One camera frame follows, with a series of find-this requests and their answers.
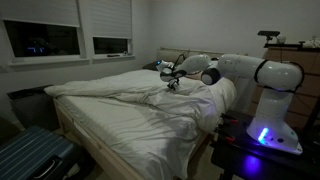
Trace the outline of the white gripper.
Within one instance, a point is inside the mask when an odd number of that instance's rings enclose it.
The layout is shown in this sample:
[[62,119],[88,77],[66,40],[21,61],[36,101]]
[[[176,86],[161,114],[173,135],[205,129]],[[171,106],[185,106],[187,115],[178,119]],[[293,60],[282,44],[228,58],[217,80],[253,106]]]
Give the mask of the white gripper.
[[169,82],[167,87],[171,90],[175,90],[179,86],[179,78],[181,74],[175,72],[172,68],[164,68],[160,73],[160,79],[164,82]]

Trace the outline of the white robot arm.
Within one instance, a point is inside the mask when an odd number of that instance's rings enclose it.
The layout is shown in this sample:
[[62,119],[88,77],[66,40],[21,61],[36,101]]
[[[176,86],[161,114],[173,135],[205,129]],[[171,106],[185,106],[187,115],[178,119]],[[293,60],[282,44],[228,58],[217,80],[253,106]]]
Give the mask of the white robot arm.
[[260,145],[287,153],[303,152],[297,133],[285,122],[288,107],[296,90],[304,81],[303,69],[292,63],[276,62],[238,54],[211,58],[193,55],[181,64],[155,62],[160,79],[173,89],[179,79],[195,72],[201,81],[213,85],[228,75],[254,80],[264,87],[247,134]]

